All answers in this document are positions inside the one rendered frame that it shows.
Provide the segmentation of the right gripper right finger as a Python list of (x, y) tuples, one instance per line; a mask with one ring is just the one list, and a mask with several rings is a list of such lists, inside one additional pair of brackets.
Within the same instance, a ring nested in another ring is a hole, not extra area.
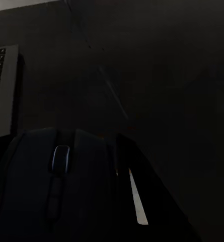
[[(136, 142), (117, 141), (121, 242), (202, 242)], [(137, 223), (130, 173), (148, 225)]]

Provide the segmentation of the mouse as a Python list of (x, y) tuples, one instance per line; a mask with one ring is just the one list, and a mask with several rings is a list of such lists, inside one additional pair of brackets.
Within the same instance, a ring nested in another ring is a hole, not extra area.
[(16, 136), (0, 160), (0, 242), (121, 242), (112, 145), (80, 129)]

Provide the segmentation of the keyboard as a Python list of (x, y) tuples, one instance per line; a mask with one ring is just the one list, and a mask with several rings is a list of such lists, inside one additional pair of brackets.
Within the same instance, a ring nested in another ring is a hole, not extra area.
[(0, 137), (11, 134), (19, 44), (0, 47)]

